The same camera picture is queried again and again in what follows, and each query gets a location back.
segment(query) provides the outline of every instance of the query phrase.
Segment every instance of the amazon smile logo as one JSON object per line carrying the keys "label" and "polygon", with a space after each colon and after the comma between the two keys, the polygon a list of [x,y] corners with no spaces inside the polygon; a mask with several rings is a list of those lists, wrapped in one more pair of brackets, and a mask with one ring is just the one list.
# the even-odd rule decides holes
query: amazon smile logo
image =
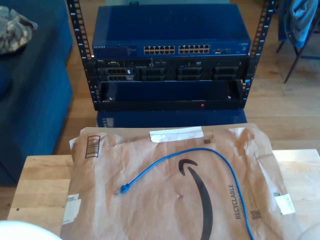
{"label": "amazon smile logo", "polygon": [[[179,166],[180,173],[183,176],[186,175],[184,170],[184,164],[192,164],[192,165],[198,166],[198,164],[195,161],[192,161],[190,159],[181,159],[178,163],[178,166]],[[200,197],[201,197],[201,202],[202,202],[203,226],[202,226],[202,234],[201,234],[200,240],[209,240],[211,231],[212,231],[213,221],[214,221],[211,199],[210,199],[208,190],[206,188],[206,185],[202,181],[200,176],[190,166],[188,166],[188,170],[190,171],[195,181],[195,184],[198,187]]]}

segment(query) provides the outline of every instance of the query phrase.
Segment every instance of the barcode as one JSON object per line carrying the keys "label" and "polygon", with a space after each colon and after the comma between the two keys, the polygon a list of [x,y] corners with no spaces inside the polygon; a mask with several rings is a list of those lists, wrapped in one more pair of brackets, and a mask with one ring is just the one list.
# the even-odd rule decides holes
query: barcode
{"label": "barcode", "polygon": [[253,211],[250,211],[250,213],[251,213],[252,220],[262,219],[260,210],[253,210]]}
{"label": "barcode", "polygon": [[99,156],[100,136],[88,136],[85,158],[97,158]]}

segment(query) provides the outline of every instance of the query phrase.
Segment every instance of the blue jacket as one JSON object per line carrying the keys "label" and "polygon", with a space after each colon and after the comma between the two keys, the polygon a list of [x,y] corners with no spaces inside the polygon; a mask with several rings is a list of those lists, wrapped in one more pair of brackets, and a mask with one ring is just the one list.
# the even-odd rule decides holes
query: blue jacket
{"label": "blue jacket", "polygon": [[282,0],[279,10],[279,41],[289,41],[302,48],[312,20],[317,11],[318,0]]}

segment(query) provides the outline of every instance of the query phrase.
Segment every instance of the wooden table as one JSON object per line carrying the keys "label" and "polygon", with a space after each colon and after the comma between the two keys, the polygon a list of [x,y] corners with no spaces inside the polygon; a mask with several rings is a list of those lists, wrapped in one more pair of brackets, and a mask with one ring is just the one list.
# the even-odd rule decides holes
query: wooden table
{"label": "wooden table", "polygon": [[[273,151],[305,228],[320,222],[320,157],[315,149]],[[73,161],[71,155],[29,156],[8,220],[29,222],[60,235]]]}

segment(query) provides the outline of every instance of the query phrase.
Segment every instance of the blue couch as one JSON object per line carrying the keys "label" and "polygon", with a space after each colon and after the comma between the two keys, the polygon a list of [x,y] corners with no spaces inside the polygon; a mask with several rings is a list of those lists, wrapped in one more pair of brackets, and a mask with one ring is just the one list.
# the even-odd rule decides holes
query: blue couch
{"label": "blue couch", "polygon": [[0,56],[10,80],[0,95],[0,185],[19,181],[27,156],[50,155],[72,97],[65,62],[72,35],[64,0],[0,0],[38,24],[21,51]]}

